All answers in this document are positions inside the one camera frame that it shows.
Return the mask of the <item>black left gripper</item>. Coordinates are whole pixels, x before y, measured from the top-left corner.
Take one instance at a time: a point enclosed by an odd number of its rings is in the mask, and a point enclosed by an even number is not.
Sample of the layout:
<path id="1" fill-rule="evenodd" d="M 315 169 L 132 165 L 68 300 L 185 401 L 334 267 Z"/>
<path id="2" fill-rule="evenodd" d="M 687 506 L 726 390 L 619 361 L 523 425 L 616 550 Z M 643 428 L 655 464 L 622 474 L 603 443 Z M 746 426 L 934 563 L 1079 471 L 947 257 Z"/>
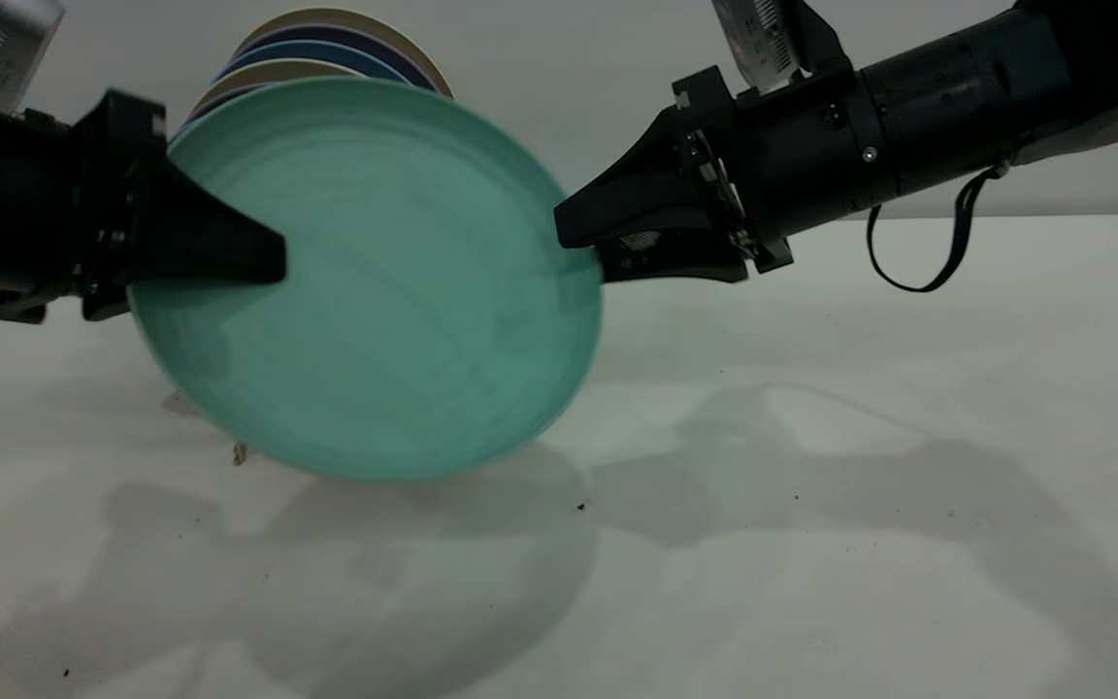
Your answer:
<path id="1" fill-rule="evenodd" d="M 165 107 L 127 92 L 107 92 L 72 125 L 34 110 L 0 114 L 0 321 L 39 324 L 49 302 L 84 294 L 106 236 L 127 229 L 141 162 L 133 283 L 285 278 L 283 236 L 222 204 L 165 150 Z"/>

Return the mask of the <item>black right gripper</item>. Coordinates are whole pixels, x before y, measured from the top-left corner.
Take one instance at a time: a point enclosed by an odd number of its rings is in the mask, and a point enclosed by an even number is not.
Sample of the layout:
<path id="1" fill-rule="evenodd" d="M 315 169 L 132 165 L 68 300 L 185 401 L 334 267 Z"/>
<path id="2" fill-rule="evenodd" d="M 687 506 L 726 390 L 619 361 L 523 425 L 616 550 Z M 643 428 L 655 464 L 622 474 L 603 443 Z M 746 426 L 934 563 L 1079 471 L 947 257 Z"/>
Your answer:
<path id="1" fill-rule="evenodd" d="M 735 97 L 710 67 L 672 92 L 675 107 L 555 208 L 563 248 L 601 245 L 604 283 L 745 282 L 741 252 L 758 273 L 779 270 L 793 262 L 790 236 L 900 193 L 881 115 L 855 68 Z M 717 193 L 736 195 L 726 225 L 701 173 L 710 155 Z"/>

